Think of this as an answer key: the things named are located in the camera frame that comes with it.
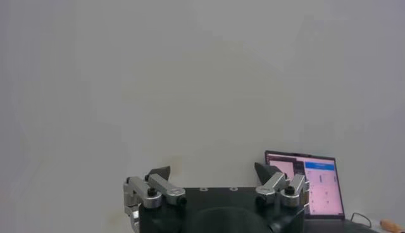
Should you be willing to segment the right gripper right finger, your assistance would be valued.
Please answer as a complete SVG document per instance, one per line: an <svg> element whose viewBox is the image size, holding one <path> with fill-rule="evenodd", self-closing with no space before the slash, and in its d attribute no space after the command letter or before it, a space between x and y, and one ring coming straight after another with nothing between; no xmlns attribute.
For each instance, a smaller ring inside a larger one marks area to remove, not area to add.
<svg viewBox="0 0 405 233"><path fill-rule="evenodd" d="M284 207L309 207L309 180L305 175L296 174L289 178L278 167L262 163L255 163L254 169L261 183L255 189L259 205L273 204L279 197Z"/></svg>

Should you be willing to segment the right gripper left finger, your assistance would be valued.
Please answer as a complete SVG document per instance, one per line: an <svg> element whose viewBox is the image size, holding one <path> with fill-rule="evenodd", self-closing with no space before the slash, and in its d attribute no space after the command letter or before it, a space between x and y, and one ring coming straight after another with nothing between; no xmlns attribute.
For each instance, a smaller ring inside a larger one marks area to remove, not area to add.
<svg viewBox="0 0 405 233"><path fill-rule="evenodd" d="M154 168L142 179L127 177L123 183L123 203L127 209L142 205L147 209L159 208L163 200L167 204L183 207L187 204L186 191L168 181L171 166Z"/></svg>

